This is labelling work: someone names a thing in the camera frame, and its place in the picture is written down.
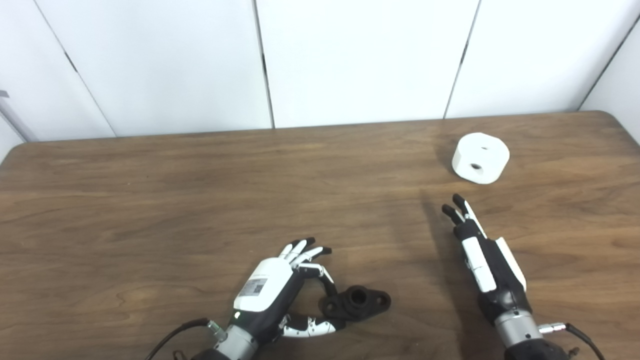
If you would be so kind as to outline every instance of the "white wall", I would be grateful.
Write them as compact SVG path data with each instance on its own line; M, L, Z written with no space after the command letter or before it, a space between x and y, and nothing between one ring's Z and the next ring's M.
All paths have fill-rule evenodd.
M32 1L1 1L0 90L0 110L27 140L113 136Z
M22 144L22 139L7 123L4 115L0 113L0 164L13 147Z
M447 117L575 111L638 0L482 0Z
M37 0L118 136L271 127L251 0Z
M629 34L580 110L603 110L640 143L640 26Z
M276 127L441 119L477 0L258 0Z

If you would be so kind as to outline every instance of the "panel seam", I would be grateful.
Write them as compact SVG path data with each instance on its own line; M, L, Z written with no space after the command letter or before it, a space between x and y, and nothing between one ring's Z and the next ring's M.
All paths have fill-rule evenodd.
M480 11L480 5L482 4L482 0L478 0L478 5L476 6L476 12L474 13L474 19L471 22L471 27L469 28L469 34L467 35L467 42L465 43L465 48L462 50L462 56L460 56L460 64L458 65L458 71L456 71L456 77L453 79L453 84L451 85L451 92L449 93L449 99L447 100L447 106L444 109L444 114L442 115L443 119L447 118L447 113L449 112L449 105L451 105L451 99L453 98L453 92L456 89L456 84L458 83L458 76L460 75L460 70L462 69L462 63L465 61L465 56L467 55L467 48L469 47L469 41L471 40L471 34L474 31L474 26L476 25L476 19L478 17L478 12Z
M613 52L613 54L609 58L609 61L607 61L607 65L604 66L604 68L602 69L602 71L600 72L600 74L598 75L596 80L593 82L593 84L591 85L591 88L589 89L587 94L584 96L584 99L582 99L582 101L580 102L580 105L578 105L578 108L576 109L576 111L580 110L582 108L582 105L584 105L584 102L587 101L587 98L589 97L589 95L591 95L593 89L595 89L596 85L600 81L600 78L602 78L602 76L604 75L605 71L607 71L607 69L609 68L609 65L611 65L611 62L613 61L613 59L616 57L616 55L618 54L618 52L622 48L622 45L624 45L624 43L627 41L627 38L629 37L629 34L631 34L631 31L633 31L634 28L637 26L638 20L640 20L640 14L638 14L638 16L636 17L636 21L634 21L633 25L631 25L631 27L629 28L629 31L627 31L627 34L625 35L625 37L623 37L622 41L620 42L620 44L618 44L618 47L616 48L616 50Z
M276 122L273 118L273 104L271 103L271 88L269 87L269 75L267 74L267 61L264 56L264 46L262 45L262 30L260 28L260 16L258 15L257 0L252 0L253 19L255 21L255 30L258 36L258 48L260 50L260 61L262 62L262 75L264 76L264 89L267 93L267 107L269 109L269 119L271 120L271 128L276 128Z
M51 30L51 33L53 34L53 37L56 38L56 41L58 42L58 45L60 46L60 48L62 49L64 55L67 57L67 59L69 60L71 66L73 67L73 69L75 70L76 74L78 75L78 77L80 78L80 81L82 81L82 84L84 85L84 88L86 89L86 91L89 93L89 96L91 97L91 99L93 100L93 103L96 105L96 107L98 108L98 110L100 111L100 114L102 115L102 118L104 119L104 121L107 123L107 125L109 126L111 132L113 133L114 137L118 137L118 134L116 134L115 129L113 129L113 126L111 125L109 119L107 118L107 116L104 114L104 111L102 110L102 108L100 107L100 104L98 104L98 102L95 99L95 96L93 96L93 93L91 92L91 90L89 89L89 86L87 86L86 82L84 81L82 75L80 75L80 72L76 69L76 66L74 65L73 61L71 60L71 58L69 57L67 50L65 49L65 47L62 45L62 42L60 42L60 39L58 38L58 35L56 34L55 31L53 31L53 28L51 27L51 24L49 24L49 21L47 20L47 18L44 16L44 13L42 12L42 9L40 8L40 5L38 5L38 1L33 0L33 3L35 4L36 8L38 8L38 11L40 12L40 16L42 16L44 22L47 24L47 26L49 27L49 30Z

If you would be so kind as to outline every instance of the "black fingertip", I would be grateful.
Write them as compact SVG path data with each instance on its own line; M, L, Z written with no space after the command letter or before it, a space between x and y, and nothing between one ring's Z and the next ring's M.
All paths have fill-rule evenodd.
M454 224L458 225L462 223L462 219L458 216L458 213L453 207L444 204L442 205L442 212L447 215Z
M460 196L460 194L453 194L453 203L462 210L463 214L467 213L467 206L465 205L466 200L465 198Z

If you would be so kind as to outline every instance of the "black flange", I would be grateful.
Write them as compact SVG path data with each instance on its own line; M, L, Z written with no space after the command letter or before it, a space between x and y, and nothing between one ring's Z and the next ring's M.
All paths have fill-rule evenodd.
M384 313L390 306L391 297L388 293L359 285L320 301L320 310L327 318L351 322L359 322Z

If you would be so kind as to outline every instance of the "black cable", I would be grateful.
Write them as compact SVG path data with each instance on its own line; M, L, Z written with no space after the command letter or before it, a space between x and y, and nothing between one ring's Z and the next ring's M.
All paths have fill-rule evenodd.
M566 326L565 330L572 333L573 335L576 335L578 338L580 338L580 340L584 341L587 345L589 345L589 347L591 347L593 352L596 353L596 356L598 357L599 360L605 360L604 355L602 355L602 353L600 352L600 349L598 349L598 347L593 343L593 341L591 341L591 338L589 336L587 336L584 332L578 330L577 327L571 325L570 323L567 323L565 326Z
M158 350L160 350L160 348L163 347L164 344L166 344L169 340L171 340L172 337L174 337L174 336L178 335L179 333L181 333L182 331L185 331L186 329L190 329L192 327L207 326L209 324L209 321L210 320L207 319L207 318L202 318L202 319L192 320L190 322L186 322L186 323L180 325L177 329L175 329L174 331L170 332L169 335L165 336L164 339L160 340L158 345L156 345L156 347L154 347L154 349L151 350L149 355L147 355L147 357L145 357L145 360L151 360L156 355Z

